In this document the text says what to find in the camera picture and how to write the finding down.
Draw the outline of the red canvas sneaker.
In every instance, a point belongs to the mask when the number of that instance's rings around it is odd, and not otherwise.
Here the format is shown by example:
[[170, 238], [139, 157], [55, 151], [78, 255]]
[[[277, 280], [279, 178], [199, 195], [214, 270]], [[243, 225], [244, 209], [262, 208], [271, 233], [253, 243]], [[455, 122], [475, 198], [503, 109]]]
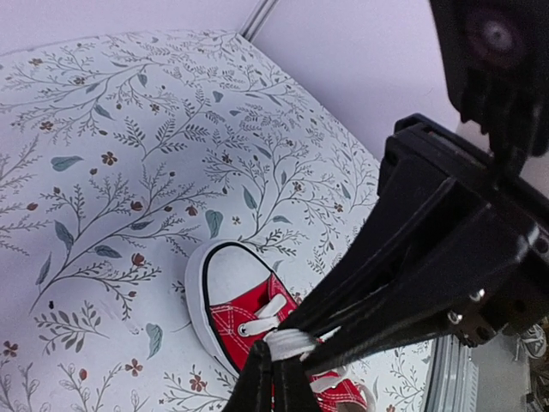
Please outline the red canvas sneaker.
[[[210, 241], [192, 252], [184, 272], [192, 327], [206, 350], [238, 380], [255, 341], [276, 361], [305, 357], [320, 343], [282, 323], [298, 305], [275, 271], [234, 241]], [[371, 393], [345, 367], [307, 375], [322, 411], [373, 411]]]

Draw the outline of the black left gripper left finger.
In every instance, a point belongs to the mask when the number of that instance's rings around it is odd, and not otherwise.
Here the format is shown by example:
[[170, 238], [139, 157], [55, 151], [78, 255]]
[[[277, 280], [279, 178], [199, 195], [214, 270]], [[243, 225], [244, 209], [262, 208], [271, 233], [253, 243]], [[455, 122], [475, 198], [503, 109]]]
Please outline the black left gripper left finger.
[[269, 412], [273, 406], [273, 362], [268, 344], [255, 341], [223, 412]]

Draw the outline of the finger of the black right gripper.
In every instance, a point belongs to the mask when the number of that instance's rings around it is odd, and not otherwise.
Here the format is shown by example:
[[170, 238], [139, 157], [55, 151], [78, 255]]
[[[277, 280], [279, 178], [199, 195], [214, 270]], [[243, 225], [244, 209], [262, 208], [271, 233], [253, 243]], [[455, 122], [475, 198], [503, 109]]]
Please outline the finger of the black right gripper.
[[462, 321], [462, 312], [433, 298], [385, 302], [371, 315], [342, 325], [303, 366], [307, 373], [325, 372], [387, 349], [448, 335]]

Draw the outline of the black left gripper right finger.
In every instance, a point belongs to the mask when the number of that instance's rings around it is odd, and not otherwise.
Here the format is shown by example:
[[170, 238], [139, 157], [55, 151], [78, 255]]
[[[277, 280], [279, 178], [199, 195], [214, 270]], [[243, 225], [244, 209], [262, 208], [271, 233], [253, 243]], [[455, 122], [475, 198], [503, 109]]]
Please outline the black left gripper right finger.
[[321, 412], [299, 359], [278, 360], [274, 369], [274, 412]]

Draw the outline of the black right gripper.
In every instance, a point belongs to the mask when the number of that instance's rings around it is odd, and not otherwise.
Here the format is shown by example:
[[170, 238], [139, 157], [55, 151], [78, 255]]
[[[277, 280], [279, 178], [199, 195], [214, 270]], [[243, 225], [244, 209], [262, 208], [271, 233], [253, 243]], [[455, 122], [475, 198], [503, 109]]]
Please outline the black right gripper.
[[335, 334], [401, 302], [417, 332], [478, 346], [547, 315], [548, 202], [526, 181], [414, 115], [386, 143], [378, 193], [389, 239], [371, 254], [355, 241], [282, 329]]

